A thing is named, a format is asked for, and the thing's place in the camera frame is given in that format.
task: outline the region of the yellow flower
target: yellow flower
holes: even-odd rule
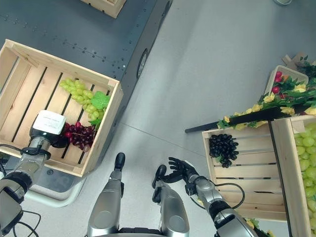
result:
[[[245,127],[247,127],[246,123],[240,123],[240,124],[236,125],[235,130],[240,131],[240,130],[244,129]]]
[[[308,115],[316,115],[316,107],[309,107],[305,110],[305,113]]]
[[[256,123],[255,128],[258,128],[258,127],[260,127],[260,126],[262,126],[262,125],[265,125],[265,124],[267,124],[267,123],[268,123],[268,121],[259,121],[259,122]]]
[[[249,114],[251,112],[252,112],[252,108],[246,110],[246,114]]]
[[[261,110],[262,108],[263,108],[263,105],[255,104],[252,106],[252,111],[257,112],[257,111]]]
[[[295,92],[305,92],[306,91],[306,85],[305,84],[301,84],[301,85],[296,85],[293,89],[293,91]]]
[[[224,116],[224,120],[225,120],[225,122],[229,122],[229,117]]]
[[[275,95],[273,94],[273,92],[271,92],[270,95],[267,95],[265,98],[263,98],[263,101],[265,103],[269,103],[269,102],[274,101],[274,99],[275,99]]]
[[[253,225],[253,223],[250,220],[246,220],[246,223],[252,228],[254,229],[255,226]]]
[[[268,234],[270,237],[276,237],[276,236],[272,233],[272,231],[270,231],[270,230],[268,230],[267,234]]]
[[[284,114],[287,114],[287,115],[294,115],[295,114],[294,109],[291,107],[280,107],[280,109],[281,109],[281,112]]]

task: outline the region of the black cable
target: black cable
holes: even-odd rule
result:
[[[242,189],[242,187],[239,186],[238,184],[234,184],[234,183],[224,183],[224,184],[214,184],[214,185],[215,185],[216,187],[225,186],[225,185],[233,185],[233,186],[238,187],[238,188],[241,190],[242,199],[241,199],[241,201],[240,201],[236,206],[233,206],[232,209],[236,209],[236,208],[240,207],[240,205],[242,205],[243,201],[245,200],[245,192],[244,192],[244,190]]]
[[[34,229],[29,226],[28,224],[24,223],[24,222],[18,222],[17,224],[21,224],[21,225],[24,225],[26,226],[27,228],[29,228],[31,230],[31,233],[27,236],[27,237],[30,237],[32,234],[34,234],[36,237],[39,237],[38,233],[35,231],[36,228],[39,226],[40,224],[40,220],[41,220],[41,215],[36,213],[36,212],[32,212],[32,211],[25,211],[23,210],[23,212],[26,212],[26,213],[31,213],[31,214],[34,214],[34,215],[37,215],[39,217],[39,220],[38,220],[38,223],[36,224],[36,226],[34,227]],[[13,227],[13,234],[14,234],[14,237],[18,237],[16,232],[15,232],[15,226]]]
[[[31,226],[29,226],[28,224],[26,224],[26,223],[24,223],[22,221],[19,221],[17,224],[21,224],[23,226],[26,226],[27,228],[30,229],[30,231],[32,231],[31,234],[34,234],[36,237],[39,237],[38,233]],[[14,227],[13,227],[13,234],[14,234],[14,237],[17,237]]]
[[[0,144],[0,147],[8,147],[8,148],[11,148],[11,149],[14,149],[14,150],[16,150],[16,151],[21,152],[21,149],[20,149],[20,148],[17,148],[17,147],[8,145],[8,144]]]

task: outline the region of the grape cluster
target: grape cluster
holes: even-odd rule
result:
[[[80,80],[66,78],[65,80],[62,80],[59,85],[67,92],[71,93],[72,99],[83,105],[82,108],[88,113],[89,119],[102,119],[104,111],[98,110],[94,105],[91,104],[93,92],[88,90],[83,82]]]
[[[76,122],[75,125],[66,123],[64,127],[64,136],[68,138],[69,143],[79,146],[83,152],[89,151],[95,134],[94,126],[84,127],[80,122]]]
[[[237,159],[239,154],[238,151],[235,151],[236,146],[238,146],[238,143],[234,142],[232,135],[212,135],[209,139],[209,154],[214,158],[220,157],[222,167],[228,168],[232,165],[230,159]]]

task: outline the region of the red berry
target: red berry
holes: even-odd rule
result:
[[[282,81],[281,77],[275,79],[275,82],[281,82],[281,81]]]
[[[282,72],[277,71],[277,72],[276,72],[276,78],[280,78],[281,76],[282,76]]]
[[[280,87],[278,86],[272,87],[272,92],[273,94],[278,94],[280,92]]]
[[[72,135],[71,132],[66,132],[66,133],[65,133],[65,137],[71,138],[72,136],[73,136],[73,135]]]
[[[80,122],[76,122],[75,127],[80,127],[81,123]]]

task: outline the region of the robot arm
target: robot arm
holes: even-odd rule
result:
[[[183,178],[189,195],[197,194],[203,202],[206,211],[211,216],[217,233],[215,237],[257,237],[244,219],[235,212],[224,200],[215,185],[205,177],[199,176],[197,171],[187,162],[169,158],[173,173],[160,177],[164,182],[174,182]]]

